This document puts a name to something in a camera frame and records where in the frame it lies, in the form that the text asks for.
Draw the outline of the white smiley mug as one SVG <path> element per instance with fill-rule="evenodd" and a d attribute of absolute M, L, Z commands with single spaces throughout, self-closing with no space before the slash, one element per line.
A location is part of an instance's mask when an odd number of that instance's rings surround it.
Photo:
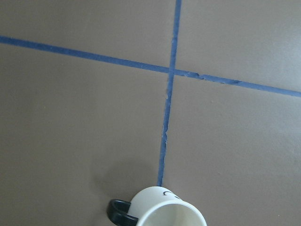
<path fill-rule="evenodd" d="M 108 219 L 117 226 L 206 226 L 201 212 L 172 191 L 152 186 L 131 201 L 110 200 Z"/>

